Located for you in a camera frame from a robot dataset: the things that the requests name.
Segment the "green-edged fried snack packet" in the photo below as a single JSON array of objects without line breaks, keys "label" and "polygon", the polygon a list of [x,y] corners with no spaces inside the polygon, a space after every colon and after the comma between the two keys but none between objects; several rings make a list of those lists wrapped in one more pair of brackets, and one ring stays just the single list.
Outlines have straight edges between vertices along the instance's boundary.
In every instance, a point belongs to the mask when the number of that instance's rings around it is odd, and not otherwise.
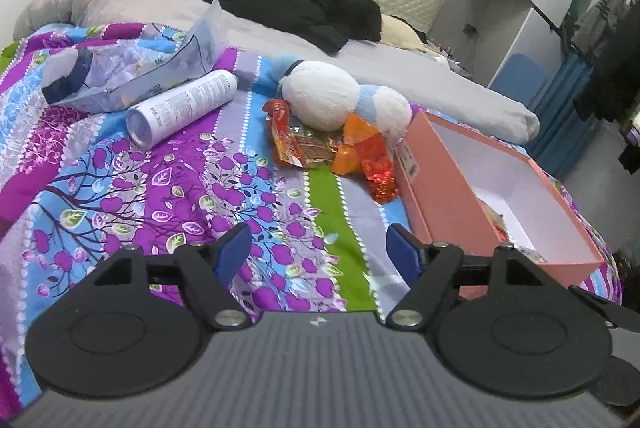
[{"label": "green-edged fried snack packet", "polygon": [[500,240],[513,244],[533,262],[546,262],[504,197],[480,188],[475,189],[475,194]]}]

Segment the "red spicy strip packet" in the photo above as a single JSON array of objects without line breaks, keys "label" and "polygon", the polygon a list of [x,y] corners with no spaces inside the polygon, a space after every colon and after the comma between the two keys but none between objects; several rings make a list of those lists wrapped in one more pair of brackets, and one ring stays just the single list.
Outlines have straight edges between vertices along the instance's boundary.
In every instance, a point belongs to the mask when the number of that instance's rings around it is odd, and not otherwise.
[{"label": "red spicy strip packet", "polygon": [[265,102],[262,110],[268,116],[274,162],[282,166],[305,168],[304,153],[291,132],[291,111],[288,102],[271,99]]}]

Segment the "red green snack packet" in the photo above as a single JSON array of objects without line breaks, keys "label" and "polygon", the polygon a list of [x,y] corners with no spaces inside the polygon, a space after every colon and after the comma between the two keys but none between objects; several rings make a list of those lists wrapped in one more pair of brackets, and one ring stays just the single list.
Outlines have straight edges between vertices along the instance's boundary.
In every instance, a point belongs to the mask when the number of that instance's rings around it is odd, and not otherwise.
[{"label": "red green snack packet", "polygon": [[297,144],[299,160],[305,168],[330,164],[343,145],[341,131],[323,132],[294,125],[290,128],[290,133]]}]

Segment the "orange foil snack packet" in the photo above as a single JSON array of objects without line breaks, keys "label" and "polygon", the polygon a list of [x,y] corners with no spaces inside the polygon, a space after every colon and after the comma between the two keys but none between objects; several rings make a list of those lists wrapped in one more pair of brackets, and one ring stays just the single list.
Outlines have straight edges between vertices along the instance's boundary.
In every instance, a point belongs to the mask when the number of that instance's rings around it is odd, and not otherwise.
[{"label": "orange foil snack packet", "polygon": [[362,174],[371,197],[387,204],[398,196],[394,164],[382,133],[356,114],[349,114],[342,130],[342,143],[331,165],[338,176]]}]

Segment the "translucent grey plastic bag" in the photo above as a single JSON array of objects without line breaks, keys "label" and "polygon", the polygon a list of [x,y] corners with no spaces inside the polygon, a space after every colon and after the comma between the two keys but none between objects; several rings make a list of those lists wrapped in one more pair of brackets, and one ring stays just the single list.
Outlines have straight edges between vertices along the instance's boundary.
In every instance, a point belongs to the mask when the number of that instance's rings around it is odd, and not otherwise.
[{"label": "translucent grey plastic bag", "polygon": [[134,40],[58,52],[43,64],[41,93],[50,105],[111,113],[200,78],[224,50],[221,15],[215,0],[171,53]]}]

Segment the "black jacket on bed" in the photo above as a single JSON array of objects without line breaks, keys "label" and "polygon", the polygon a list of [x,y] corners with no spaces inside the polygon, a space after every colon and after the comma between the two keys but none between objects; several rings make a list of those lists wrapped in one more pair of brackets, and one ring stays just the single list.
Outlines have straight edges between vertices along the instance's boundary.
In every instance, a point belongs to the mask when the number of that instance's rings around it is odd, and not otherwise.
[{"label": "black jacket on bed", "polygon": [[381,39],[381,9],[373,0],[218,1],[238,18],[299,36],[329,56],[337,55],[349,40]]}]

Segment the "pink cardboard box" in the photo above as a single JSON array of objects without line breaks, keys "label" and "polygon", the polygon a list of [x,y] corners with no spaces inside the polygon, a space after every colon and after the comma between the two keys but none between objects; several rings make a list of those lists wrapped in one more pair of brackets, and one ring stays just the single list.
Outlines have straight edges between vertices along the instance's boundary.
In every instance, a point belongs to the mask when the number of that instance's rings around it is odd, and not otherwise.
[{"label": "pink cardboard box", "polygon": [[483,133],[421,110],[395,150],[413,235],[489,256],[508,240],[565,286],[605,264],[568,201],[533,159]]}]

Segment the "white cylindrical spray can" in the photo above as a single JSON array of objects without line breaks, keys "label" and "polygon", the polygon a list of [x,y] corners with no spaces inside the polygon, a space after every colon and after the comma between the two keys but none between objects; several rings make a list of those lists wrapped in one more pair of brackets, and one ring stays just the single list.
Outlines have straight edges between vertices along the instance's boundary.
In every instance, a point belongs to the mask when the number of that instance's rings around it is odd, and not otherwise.
[{"label": "white cylindrical spray can", "polygon": [[126,114],[130,139],[149,150],[198,119],[230,102],[238,91],[238,77],[228,70],[207,75],[153,96]]}]

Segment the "blue curtain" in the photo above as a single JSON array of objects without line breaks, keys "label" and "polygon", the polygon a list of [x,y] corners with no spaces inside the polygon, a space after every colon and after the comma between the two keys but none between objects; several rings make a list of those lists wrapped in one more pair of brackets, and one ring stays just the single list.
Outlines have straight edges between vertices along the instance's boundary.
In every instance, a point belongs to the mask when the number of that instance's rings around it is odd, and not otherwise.
[{"label": "blue curtain", "polygon": [[534,109],[540,128],[525,148],[540,168],[557,179],[572,170],[596,132],[596,118],[581,120],[573,104],[591,72],[589,64],[570,53]]}]

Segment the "purple floral bed sheet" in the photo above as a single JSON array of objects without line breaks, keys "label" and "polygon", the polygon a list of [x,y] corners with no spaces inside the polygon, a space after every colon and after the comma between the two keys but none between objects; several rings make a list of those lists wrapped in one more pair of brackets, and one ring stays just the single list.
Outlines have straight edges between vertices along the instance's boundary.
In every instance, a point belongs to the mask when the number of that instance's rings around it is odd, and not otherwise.
[{"label": "purple floral bed sheet", "polygon": [[32,321],[128,244],[151,256],[216,240],[239,222],[252,249],[233,295],[265,310],[386,313],[406,284],[385,233],[406,224],[400,200],[378,204],[366,182],[326,168],[279,168],[262,107],[269,58],[248,64],[233,100],[150,150],[130,140],[123,114],[46,103],[55,55],[90,50],[166,58],[182,33],[142,24],[51,26],[1,55],[1,415],[39,388],[25,356]]}]

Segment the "white blue plush toy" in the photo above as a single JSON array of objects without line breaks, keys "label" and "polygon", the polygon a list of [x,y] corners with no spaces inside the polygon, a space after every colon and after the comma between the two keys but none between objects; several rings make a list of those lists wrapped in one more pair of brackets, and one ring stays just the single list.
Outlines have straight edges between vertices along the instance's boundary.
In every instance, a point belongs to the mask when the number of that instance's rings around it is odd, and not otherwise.
[{"label": "white blue plush toy", "polygon": [[354,114],[393,144],[411,122],[412,109],[405,96],[385,86],[360,84],[346,70],[327,62],[281,56],[273,62],[270,76],[278,85],[278,97],[314,130],[335,132]]}]

